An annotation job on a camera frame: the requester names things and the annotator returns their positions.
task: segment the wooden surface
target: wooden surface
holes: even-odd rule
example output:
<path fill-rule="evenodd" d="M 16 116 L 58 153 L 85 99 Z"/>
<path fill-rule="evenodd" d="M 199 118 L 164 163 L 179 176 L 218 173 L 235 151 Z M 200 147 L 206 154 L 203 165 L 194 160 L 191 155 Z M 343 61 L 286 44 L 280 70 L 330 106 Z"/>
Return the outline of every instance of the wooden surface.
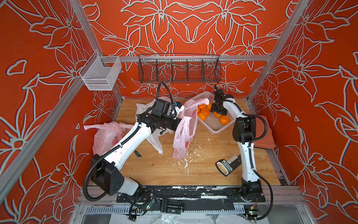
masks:
<path fill-rule="evenodd" d="M 147 104 L 153 99 L 125 99 L 120 108 L 117 122 L 134 124 L 136 122 L 136 104 Z M 248 112 L 243 100 L 236 100 L 238 105 Z M 212 135 L 199 122 L 194 140 L 189 145 L 184 159 L 174 159 L 174 134 L 166 133 L 159 137 L 163 146 L 163 154 L 159 154 L 153 146 L 144 140 L 137 151 L 142 155 L 139 159 L 134 153 L 127 159 L 121 173 L 132 177 L 143 185 L 241 185 L 242 166 L 229 176 L 224 177 L 217 170 L 215 163 L 220 159 L 229 159 L 239 155 L 237 142 L 232 137 L 233 125 L 224 131 Z M 264 149 L 255 148 L 257 171 L 270 184 L 280 185 L 271 161 Z"/>

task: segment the black wire basket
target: black wire basket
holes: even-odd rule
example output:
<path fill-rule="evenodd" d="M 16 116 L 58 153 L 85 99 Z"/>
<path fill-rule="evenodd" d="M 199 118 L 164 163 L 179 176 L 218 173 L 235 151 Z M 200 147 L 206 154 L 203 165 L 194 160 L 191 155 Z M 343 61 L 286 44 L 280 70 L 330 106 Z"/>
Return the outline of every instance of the black wire basket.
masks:
<path fill-rule="evenodd" d="M 221 81 L 219 55 L 141 54 L 138 75 L 141 83 L 218 83 Z"/>

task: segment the orange wall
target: orange wall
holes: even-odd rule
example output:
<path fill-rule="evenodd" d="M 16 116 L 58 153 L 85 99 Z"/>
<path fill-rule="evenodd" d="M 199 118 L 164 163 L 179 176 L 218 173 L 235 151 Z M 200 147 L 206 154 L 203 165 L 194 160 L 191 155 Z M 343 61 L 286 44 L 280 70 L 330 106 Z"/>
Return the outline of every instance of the orange wall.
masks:
<path fill-rule="evenodd" d="M 0 3 L 0 174 L 93 53 L 68 0 Z M 96 130 L 112 120 L 113 92 L 81 88 L 4 203 L 0 223 L 67 223 L 89 169 Z"/>
<path fill-rule="evenodd" d="M 105 55 L 138 56 L 172 52 L 270 54 L 297 1 L 81 2 Z M 245 97 L 264 64 L 223 63 L 220 85 L 227 93 Z M 123 63 L 122 70 L 117 85 L 123 96 L 153 97 L 157 85 L 138 83 L 135 63 Z M 213 91 L 211 84 L 170 84 L 170 87 L 177 97 L 193 97 L 203 91 Z"/>
<path fill-rule="evenodd" d="M 253 102 L 318 223 L 358 222 L 357 12 L 312 1 Z"/>

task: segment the white plastic basket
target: white plastic basket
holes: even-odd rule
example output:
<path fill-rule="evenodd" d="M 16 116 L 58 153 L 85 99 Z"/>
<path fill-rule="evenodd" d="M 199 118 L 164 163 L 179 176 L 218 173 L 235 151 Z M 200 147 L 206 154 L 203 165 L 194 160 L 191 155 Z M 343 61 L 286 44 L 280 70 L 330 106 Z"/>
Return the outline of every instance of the white plastic basket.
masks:
<path fill-rule="evenodd" d="M 112 67 L 108 67 L 95 52 L 79 74 L 89 90 L 104 91 L 113 89 L 121 69 L 122 64 L 119 57 L 116 58 Z"/>
<path fill-rule="evenodd" d="M 205 98 L 208 98 L 210 102 L 214 102 L 214 94 L 208 91 L 196 95 L 192 98 L 192 100 L 197 101 Z M 217 134 L 234 123 L 235 120 L 229 112 L 227 113 L 227 116 L 230 118 L 230 122 L 227 125 L 220 123 L 220 118 L 215 117 L 212 112 L 210 112 L 210 115 L 207 116 L 205 121 L 200 118 L 198 118 L 198 121 L 204 126 L 205 129 L 208 130 L 208 132 L 211 134 Z"/>

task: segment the white plastic bag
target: white plastic bag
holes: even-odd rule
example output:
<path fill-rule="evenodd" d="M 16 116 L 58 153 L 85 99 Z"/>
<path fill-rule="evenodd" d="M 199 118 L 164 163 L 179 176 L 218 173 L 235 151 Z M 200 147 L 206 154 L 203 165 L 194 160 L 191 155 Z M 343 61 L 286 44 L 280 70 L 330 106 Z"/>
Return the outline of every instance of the white plastic bag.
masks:
<path fill-rule="evenodd" d="M 184 111 L 178 117 L 182 118 L 175 131 L 173 142 L 173 157 L 182 159 L 187 153 L 189 144 L 193 141 L 198 123 L 198 105 L 209 104 L 208 98 L 201 100 L 188 100 L 184 103 Z"/>
<path fill-rule="evenodd" d="M 162 100 L 165 100 L 165 101 L 168 101 L 170 102 L 170 98 L 169 97 L 166 97 L 166 96 L 161 96 L 159 97 L 159 99 L 162 99 Z M 137 104 L 137 111 L 136 111 L 136 114 L 141 114 L 143 112 L 145 112 L 149 107 L 153 106 L 154 105 L 154 101 L 153 100 L 152 102 L 148 103 L 148 104 Z M 152 144 L 152 146 L 155 148 L 155 150 L 157 150 L 159 152 L 159 154 L 163 154 L 163 147 L 159 141 L 159 136 L 161 136 L 160 132 L 162 130 L 160 129 L 156 129 L 153 134 L 151 134 L 147 140 L 150 144 Z M 170 129 L 167 129 L 165 132 L 163 132 L 163 134 L 169 132 L 170 134 L 173 133 L 172 130 Z"/>
<path fill-rule="evenodd" d="M 133 128 L 133 125 L 113 121 L 103 124 L 84 125 L 83 128 L 85 130 L 89 128 L 98 128 L 98 131 L 95 134 L 92 150 L 93 154 L 101 156 L 113 148 L 113 146 L 123 138 L 124 130 L 126 128 L 131 129 Z"/>

